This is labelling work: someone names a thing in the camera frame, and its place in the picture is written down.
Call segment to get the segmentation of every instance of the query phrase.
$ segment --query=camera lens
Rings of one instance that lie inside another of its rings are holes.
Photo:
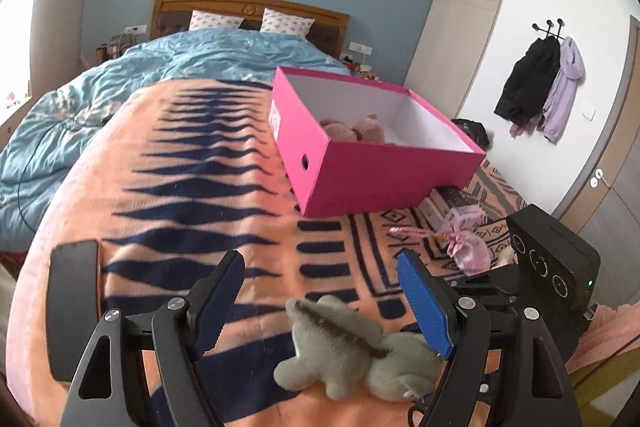
[[[562,277],[560,277],[559,275],[554,275],[551,281],[554,284],[554,290],[556,290],[556,293],[559,296],[564,299],[567,295],[569,295],[569,290],[567,289],[566,283],[564,282]]]
[[[549,269],[546,266],[545,259],[535,250],[529,250],[529,260],[533,265],[533,268],[540,274],[540,277],[546,277],[549,274]]]
[[[511,241],[513,242],[513,248],[515,248],[520,253],[524,253],[526,248],[524,247],[524,241],[521,240],[520,236],[513,234],[511,236]]]

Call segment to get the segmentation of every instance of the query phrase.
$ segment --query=metal bolt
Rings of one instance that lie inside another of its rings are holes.
[[[458,304],[465,310],[472,310],[476,307],[476,301],[474,301],[471,297],[461,297],[460,299],[458,299]]]
[[[524,316],[527,317],[530,321],[535,321],[540,318],[540,314],[535,308],[525,308]]]
[[[109,310],[104,314],[104,320],[109,322],[114,321],[118,317],[120,317],[120,310]]]
[[[174,297],[169,301],[169,304],[167,304],[166,307],[169,308],[170,310],[175,311],[175,310],[179,310],[183,306],[184,306],[184,299],[182,297]]]

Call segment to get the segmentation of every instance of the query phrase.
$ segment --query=black cable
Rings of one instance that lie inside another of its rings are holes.
[[[591,369],[590,372],[588,372],[583,378],[580,379],[580,381],[577,384],[574,385],[574,391],[576,389],[578,389],[578,387],[580,387],[589,377],[591,377],[594,373],[596,373],[596,371],[601,369],[603,365],[605,365],[607,362],[609,362],[609,360],[611,360],[613,357],[615,357],[620,352],[624,351],[627,347],[629,347],[631,344],[633,344],[638,339],[640,339],[640,335],[636,335],[634,338],[632,338],[630,341],[628,341],[628,343],[626,343],[619,350],[617,350],[615,353],[613,353],[613,355],[609,355],[606,359],[604,359],[602,362],[600,362],[594,369]]]
[[[31,163],[31,160],[33,160],[33,157],[36,155],[36,152],[38,151],[38,147],[40,147],[40,144],[42,143],[42,140],[44,140],[44,138],[47,136],[47,134],[49,134],[49,132],[55,127],[57,126],[59,123],[62,123],[62,121],[58,121],[55,124],[53,124],[51,127],[49,127],[44,134],[40,137],[40,139],[38,140],[38,143],[36,143],[36,148],[33,150],[33,153],[31,153],[31,157],[27,160],[26,165],[24,166],[24,169],[22,170],[22,174],[20,175],[20,181],[18,181],[18,213],[20,214],[20,219],[22,220],[22,222],[27,225],[27,228],[29,230],[31,230],[31,232],[36,233],[36,230],[29,224],[29,222],[27,221],[27,219],[24,217],[24,214],[22,213],[22,208],[20,207],[20,185],[22,185],[22,180],[24,179],[24,175],[27,172],[27,168],[29,167],[29,164]]]

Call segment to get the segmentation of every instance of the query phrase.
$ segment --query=coat rack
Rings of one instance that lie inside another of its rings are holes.
[[[546,32],[546,37],[548,37],[549,35],[553,35],[556,39],[562,39],[564,40],[564,37],[560,36],[560,32],[562,31],[562,26],[564,26],[564,21],[562,19],[558,19],[558,34],[554,35],[553,33],[551,33],[551,28],[554,27],[554,24],[551,22],[551,19],[548,19],[546,21],[546,24],[549,26],[549,28],[547,28],[546,30],[543,30],[540,26],[538,26],[536,23],[533,23],[533,29],[535,29],[535,31],[537,32]]]

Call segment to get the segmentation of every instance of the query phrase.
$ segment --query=green plush toy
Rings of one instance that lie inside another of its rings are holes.
[[[296,356],[280,362],[273,377],[288,391],[324,383],[329,398],[349,397],[364,380],[377,397],[416,399],[434,390],[442,361],[421,335],[382,335],[375,321],[325,295],[313,303],[292,298],[286,304],[293,322]]]

